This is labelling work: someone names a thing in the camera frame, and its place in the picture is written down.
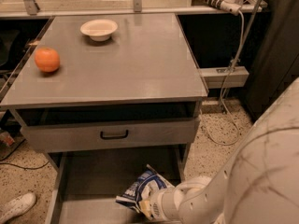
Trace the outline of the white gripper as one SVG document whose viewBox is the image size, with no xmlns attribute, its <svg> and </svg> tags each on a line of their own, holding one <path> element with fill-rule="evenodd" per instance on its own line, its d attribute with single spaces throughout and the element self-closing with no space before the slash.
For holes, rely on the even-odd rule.
<svg viewBox="0 0 299 224">
<path fill-rule="evenodd" d="M 160 189 L 149 200 L 143 200 L 138 203 L 141 212 L 147 219 L 152 220 L 152 216 L 157 221 L 173 219 L 172 214 L 175 210 L 173 190 L 173 188 Z"/>
</svg>

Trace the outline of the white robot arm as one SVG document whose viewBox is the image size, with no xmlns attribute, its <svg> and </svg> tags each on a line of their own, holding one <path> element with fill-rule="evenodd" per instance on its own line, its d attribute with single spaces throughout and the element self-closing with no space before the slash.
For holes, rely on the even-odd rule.
<svg viewBox="0 0 299 224">
<path fill-rule="evenodd" d="M 213 178 L 157 190 L 140 204 L 155 222 L 299 224 L 299 78 Z"/>
</svg>

